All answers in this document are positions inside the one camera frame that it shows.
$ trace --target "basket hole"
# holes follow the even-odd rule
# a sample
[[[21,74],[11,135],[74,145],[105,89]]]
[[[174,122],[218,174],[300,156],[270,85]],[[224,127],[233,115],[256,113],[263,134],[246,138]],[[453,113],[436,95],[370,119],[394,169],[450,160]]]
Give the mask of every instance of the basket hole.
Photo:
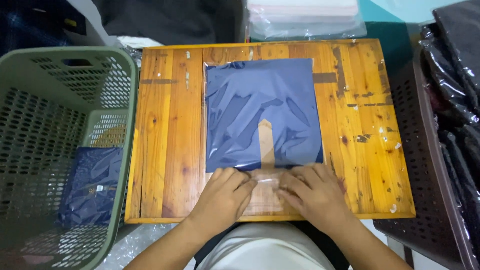
[[[62,59],[63,64],[69,67],[92,67],[93,65],[87,59]]]

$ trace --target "person's right hand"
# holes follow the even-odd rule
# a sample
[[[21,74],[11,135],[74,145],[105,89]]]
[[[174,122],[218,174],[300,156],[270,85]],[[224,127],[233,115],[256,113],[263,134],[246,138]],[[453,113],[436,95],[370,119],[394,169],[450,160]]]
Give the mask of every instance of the person's right hand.
[[[357,220],[345,203],[337,178],[326,165],[295,167],[280,177],[279,188],[281,197],[327,235]]]

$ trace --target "hand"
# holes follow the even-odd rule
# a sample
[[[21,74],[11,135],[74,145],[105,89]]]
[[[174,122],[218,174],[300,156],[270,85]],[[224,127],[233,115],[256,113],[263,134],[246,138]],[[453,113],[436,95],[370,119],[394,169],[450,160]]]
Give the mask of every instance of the hand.
[[[255,186],[256,181],[234,168],[216,169],[186,219],[210,239],[239,219]]]
[[[338,179],[326,165],[295,167],[280,177],[279,188],[281,197],[329,236],[357,220],[345,203]]]

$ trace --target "person's left hand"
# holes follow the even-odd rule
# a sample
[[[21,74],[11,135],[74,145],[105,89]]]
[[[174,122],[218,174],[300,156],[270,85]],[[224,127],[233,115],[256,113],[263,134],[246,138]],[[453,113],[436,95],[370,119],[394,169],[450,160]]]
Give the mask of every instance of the person's left hand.
[[[256,181],[234,168],[216,169],[186,220],[212,238],[243,214],[255,186]]]

